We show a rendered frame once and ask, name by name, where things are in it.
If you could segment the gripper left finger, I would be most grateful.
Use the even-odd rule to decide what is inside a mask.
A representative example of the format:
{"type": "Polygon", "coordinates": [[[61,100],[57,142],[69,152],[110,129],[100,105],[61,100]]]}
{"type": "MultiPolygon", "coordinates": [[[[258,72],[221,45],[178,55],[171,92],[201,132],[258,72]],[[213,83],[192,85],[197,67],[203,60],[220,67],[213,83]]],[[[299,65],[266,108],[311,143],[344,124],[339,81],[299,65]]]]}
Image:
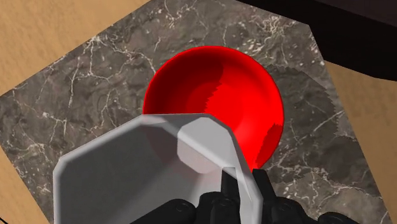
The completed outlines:
{"type": "Polygon", "coordinates": [[[223,170],[221,190],[203,193],[197,206],[172,199],[131,224],[241,224],[240,194],[234,170],[223,170]]]}

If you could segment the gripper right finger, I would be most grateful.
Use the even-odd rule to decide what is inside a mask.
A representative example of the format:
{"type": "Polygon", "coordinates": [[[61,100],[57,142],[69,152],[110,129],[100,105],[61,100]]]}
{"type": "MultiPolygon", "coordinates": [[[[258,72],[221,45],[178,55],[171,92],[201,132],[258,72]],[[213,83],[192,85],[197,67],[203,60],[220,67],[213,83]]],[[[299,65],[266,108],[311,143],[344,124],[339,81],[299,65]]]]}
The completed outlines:
{"type": "Polygon", "coordinates": [[[252,174],[263,197],[261,224],[359,224],[336,212],[324,213],[315,220],[297,201],[278,197],[265,170],[253,169],[252,174]]]}

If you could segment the white octagonal bowl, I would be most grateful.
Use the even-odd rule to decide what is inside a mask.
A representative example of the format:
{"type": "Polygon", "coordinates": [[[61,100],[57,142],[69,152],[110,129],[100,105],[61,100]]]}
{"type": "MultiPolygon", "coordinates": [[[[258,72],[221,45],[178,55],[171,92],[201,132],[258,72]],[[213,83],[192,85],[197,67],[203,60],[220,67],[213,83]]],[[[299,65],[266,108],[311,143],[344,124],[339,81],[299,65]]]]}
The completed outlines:
{"type": "Polygon", "coordinates": [[[238,183],[241,224],[260,224],[263,198],[230,128],[206,114],[141,115],[61,156],[54,224],[175,224],[199,198],[238,183]]]}

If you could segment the red round bowl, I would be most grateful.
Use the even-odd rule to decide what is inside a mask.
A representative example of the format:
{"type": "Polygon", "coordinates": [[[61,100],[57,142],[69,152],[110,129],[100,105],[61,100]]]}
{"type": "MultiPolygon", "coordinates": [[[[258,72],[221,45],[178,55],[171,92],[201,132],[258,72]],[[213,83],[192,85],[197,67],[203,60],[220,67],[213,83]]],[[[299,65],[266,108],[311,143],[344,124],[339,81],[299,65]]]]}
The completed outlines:
{"type": "Polygon", "coordinates": [[[144,114],[205,113],[231,128],[250,169],[274,154],[284,128],[281,93],[252,57],[224,46],[200,46],[169,59],[146,90],[144,114]]]}

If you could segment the dark marble top table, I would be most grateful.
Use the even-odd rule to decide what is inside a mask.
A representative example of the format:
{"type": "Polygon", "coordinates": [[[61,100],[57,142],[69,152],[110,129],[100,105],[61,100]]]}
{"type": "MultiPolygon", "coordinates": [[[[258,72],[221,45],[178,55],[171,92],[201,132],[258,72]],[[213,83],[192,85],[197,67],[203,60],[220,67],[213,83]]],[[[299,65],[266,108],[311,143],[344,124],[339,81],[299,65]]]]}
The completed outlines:
{"type": "Polygon", "coordinates": [[[140,115],[154,72],[202,45],[252,56],[279,87],[276,194],[313,218],[393,224],[309,26],[237,0],[150,0],[0,96],[0,145],[48,221],[59,157],[140,115]]]}

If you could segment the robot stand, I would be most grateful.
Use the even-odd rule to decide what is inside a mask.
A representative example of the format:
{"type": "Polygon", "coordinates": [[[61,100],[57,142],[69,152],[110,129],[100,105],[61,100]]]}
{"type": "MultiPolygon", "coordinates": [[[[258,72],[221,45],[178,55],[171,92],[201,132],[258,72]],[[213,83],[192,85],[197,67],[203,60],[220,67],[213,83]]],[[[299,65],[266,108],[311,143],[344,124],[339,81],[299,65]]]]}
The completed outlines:
{"type": "Polygon", "coordinates": [[[323,58],[397,81],[397,0],[238,0],[307,24],[323,58]]]}

